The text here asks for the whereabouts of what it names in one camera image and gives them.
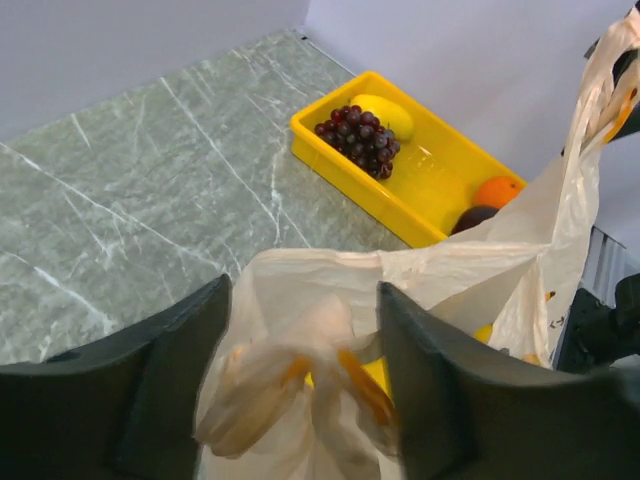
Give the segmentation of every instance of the white backdrop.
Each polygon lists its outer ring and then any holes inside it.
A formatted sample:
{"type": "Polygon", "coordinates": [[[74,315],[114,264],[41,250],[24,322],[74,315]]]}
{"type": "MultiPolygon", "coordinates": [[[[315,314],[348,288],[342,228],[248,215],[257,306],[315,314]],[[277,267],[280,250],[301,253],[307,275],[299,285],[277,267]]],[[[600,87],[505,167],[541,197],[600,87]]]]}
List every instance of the white backdrop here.
{"type": "MultiPolygon", "coordinates": [[[[558,155],[587,48],[631,0],[311,0],[305,33],[526,179],[558,155]]],[[[640,256],[640,134],[607,147],[598,225],[640,256]]]]}
{"type": "Polygon", "coordinates": [[[262,35],[308,0],[0,0],[0,141],[262,35]]]}

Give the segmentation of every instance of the white plastic bag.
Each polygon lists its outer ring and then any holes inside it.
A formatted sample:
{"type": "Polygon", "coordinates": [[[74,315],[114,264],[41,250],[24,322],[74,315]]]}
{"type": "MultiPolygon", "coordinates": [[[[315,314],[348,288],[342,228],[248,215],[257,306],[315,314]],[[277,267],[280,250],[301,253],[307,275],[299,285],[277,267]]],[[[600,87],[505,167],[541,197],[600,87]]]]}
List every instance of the white plastic bag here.
{"type": "Polygon", "coordinates": [[[639,32],[633,9],[602,36],[564,156],[494,218],[425,249],[271,250],[251,261],[196,414],[209,478],[401,478],[393,406],[358,365],[376,354],[382,280],[469,334],[493,323],[489,345],[550,366],[598,208],[600,151],[638,101],[639,62],[615,89],[611,69],[639,32]]]}

